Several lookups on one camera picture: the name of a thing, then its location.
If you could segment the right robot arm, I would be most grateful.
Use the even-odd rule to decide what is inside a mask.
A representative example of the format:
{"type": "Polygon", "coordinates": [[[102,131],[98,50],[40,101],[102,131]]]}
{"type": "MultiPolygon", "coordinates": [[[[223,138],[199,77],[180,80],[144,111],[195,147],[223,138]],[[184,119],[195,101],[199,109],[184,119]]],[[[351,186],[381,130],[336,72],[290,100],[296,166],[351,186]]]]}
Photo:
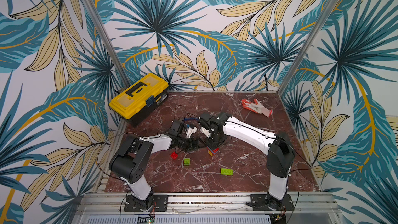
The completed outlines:
{"type": "Polygon", "coordinates": [[[278,201],[285,197],[295,159],[294,149],[286,133],[275,134],[258,129],[227,113],[212,116],[205,112],[198,122],[211,150],[219,148],[231,136],[263,152],[267,156],[266,167],[271,174],[267,194],[278,201]]]}

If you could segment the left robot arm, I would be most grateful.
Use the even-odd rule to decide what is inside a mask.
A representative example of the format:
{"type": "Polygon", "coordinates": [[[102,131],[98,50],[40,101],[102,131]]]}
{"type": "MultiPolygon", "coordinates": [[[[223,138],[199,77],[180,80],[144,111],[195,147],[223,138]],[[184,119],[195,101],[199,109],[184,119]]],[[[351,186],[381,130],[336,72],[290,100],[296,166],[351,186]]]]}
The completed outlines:
{"type": "Polygon", "coordinates": [[[112,157],[109,170],[126,183],[135,199],[147,201],[153,191],[144,172],[151,154],[173,148],[195,150],[200,144],[194,136],[197,131],[195,126],[174,120],[165,134],[148,137],[129,134],[112,157]]]}

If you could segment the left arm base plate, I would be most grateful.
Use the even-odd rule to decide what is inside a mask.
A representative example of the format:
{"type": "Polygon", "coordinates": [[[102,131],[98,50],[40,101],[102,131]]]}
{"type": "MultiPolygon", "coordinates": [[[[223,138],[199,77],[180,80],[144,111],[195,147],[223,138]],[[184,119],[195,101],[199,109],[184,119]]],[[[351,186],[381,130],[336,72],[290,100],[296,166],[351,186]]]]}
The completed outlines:
{"type": "Polygon", "coordinates": [[[125,212],[166,212],[169,202],[168,195],[149,195],[146,200],[140,200],[133,195],[126,197],[125,212]]]}

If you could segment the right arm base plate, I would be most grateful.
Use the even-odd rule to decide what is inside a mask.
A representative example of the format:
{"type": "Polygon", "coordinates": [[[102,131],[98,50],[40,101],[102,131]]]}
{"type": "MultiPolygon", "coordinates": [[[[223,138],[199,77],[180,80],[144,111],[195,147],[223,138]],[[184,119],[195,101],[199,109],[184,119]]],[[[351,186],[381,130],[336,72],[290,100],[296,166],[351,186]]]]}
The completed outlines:
{"type": "Polygon", "coordinates": [[[294,204],[289,194],[278,200],[269,194],[251,194],[250,200],[246,203],[254,211],[292,211],[294,204]]]}

